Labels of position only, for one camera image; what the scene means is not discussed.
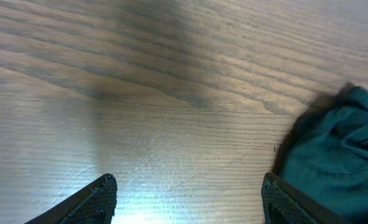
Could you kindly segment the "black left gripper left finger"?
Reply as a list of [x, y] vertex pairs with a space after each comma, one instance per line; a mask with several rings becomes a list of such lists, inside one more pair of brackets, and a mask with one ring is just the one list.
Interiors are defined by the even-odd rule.
[[116, 179], [104, 174], [25, 224], [110, 224], [116, 204]]

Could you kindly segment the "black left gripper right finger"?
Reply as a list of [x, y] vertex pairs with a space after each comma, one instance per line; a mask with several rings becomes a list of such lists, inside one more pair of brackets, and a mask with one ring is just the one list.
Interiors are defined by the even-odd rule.
[[266, 224], [350, 224], [271, 172], [261, 196]]

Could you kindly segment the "black garment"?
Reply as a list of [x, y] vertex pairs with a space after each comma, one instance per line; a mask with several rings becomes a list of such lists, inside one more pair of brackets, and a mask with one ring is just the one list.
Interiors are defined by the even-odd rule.
[[368, 223], [368, 91], [348, 85], [299, 117], [274, 172], [352, 223]]

